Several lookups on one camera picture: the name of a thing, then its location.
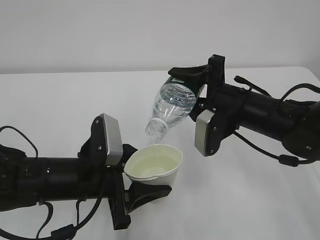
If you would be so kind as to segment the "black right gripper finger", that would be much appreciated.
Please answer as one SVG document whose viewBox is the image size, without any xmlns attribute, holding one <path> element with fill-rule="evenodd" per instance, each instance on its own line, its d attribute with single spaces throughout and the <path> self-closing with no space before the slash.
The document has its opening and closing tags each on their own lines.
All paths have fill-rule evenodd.
<svg viewBox="0 0 320 240">
<path fill-rule="evenodd" d="M 209 66 L 173 67 L 168 71 L 167 83 L 180 84 L 190 89 L 194 94 L 200 94 L 208 78 Z"/>
<path fill-rule="evenodd" d="M 197 117 L 207 109 L 206 98 L 198 98 L 191 112 L 189 113 L 189 117 L 193 122 L 197 121 Z"/>
</svg>

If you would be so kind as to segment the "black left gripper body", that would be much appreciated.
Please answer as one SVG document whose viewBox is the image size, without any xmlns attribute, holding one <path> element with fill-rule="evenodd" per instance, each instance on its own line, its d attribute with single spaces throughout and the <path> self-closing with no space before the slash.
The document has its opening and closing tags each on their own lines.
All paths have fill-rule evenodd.
<svg viewBox="0 0 320 240">
<path fill-rule="evenodd" d="M 92 184 L 97 181 L 97 196 L 89 214 L 81 221 L 86 224 L 97 212 L 102 199 L 107 198 L 114 224 L 130 224 L 131 217 L 125 206 L 122 158 L 113 167 L 105 165 L 107 158 L 106 136 L 101 116 L 97 116 L 90 127 L 90 137 L 77 154 L 81 162 L 80 179 L 87 178 Z"/>
</svg>

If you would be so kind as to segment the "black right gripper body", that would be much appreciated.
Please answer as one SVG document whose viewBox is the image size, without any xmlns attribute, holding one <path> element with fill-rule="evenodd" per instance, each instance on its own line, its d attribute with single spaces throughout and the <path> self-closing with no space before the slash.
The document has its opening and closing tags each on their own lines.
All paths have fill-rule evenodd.
<svg viewBox="0 0 320 240">
<path fill-rule="evenodd" d="M 237 123 L 245 95 L 239 87 L 225 82 L 225 57 L 214 54 L 208 59 L 206 99 L 207 109 L 215 113 L 209 123 L 206 152 L 214 155 L 221 142 L 239 128 Z"/>
</svg>

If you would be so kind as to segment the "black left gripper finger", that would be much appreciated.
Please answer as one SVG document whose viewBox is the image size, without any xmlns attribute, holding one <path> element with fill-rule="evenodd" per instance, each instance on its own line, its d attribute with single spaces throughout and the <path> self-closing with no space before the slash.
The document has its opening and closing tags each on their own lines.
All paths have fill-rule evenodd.
<svg viewBox="0 0 320 240">
<path fill-rule="evenodd" d="M 122 158 L 121 158 L 121 163 L 122 165 L 125 165 L 127 163 L 127 161 L 130 159 L 130 157 L 138 151 L 137 148 L 133 147 L 130 144 L 124 143 L 122 145 L 123 148 L 123 154 L 122 154 Z"/>
<path fill-rule="evenodd" d="M 141 206 L 152 201 L 167 197 L 172 191 L 169 185 L 150 185 L 132 182 L 124 191 L 124 201 L 127 213 L 130 214 Z"/>
</svg>

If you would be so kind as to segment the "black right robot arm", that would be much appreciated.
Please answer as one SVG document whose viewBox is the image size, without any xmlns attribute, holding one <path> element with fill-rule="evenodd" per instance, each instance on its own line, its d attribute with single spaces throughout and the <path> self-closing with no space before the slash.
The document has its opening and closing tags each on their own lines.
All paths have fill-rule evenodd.
<svg viewBox="0 0 320 240">
<path fill-rule="evenodd" d="M 280 164 L 307 165 L 320 159 L 320 104 L 296 101 L 285 93 L 272 97 L 247 79 L 235 76 L 235 85 L 225 82 L 225 58 L 212 55 L 206 65 L 174 67 L 171 79 L 206 96 L 199 97 L 190 118 L 196 123 L 194 145 L 205 157 L 214 155 L 221 142 L 247 128 L 281 142 L 288 154 L 273 155 Z"/>
</svg>

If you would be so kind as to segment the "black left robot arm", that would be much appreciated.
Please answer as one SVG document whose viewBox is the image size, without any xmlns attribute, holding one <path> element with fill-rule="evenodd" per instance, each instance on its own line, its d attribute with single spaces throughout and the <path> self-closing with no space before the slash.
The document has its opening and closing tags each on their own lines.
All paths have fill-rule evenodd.
<svg viewBox="0 0 320 240">
<path fill-rule="evenodd" d="M 76 158 L 27 157 L 18 149 L 0 148 L 0 209 L 31 207 L 39 201 L 108 200 L 113 227 L 126 229 L 130 213 L 171 192 L 167 184 L 133 182 L 125 189 L 124 166 L 136 149 L 123 144 L 118 121 L 103 113 Z"/>
</svg>

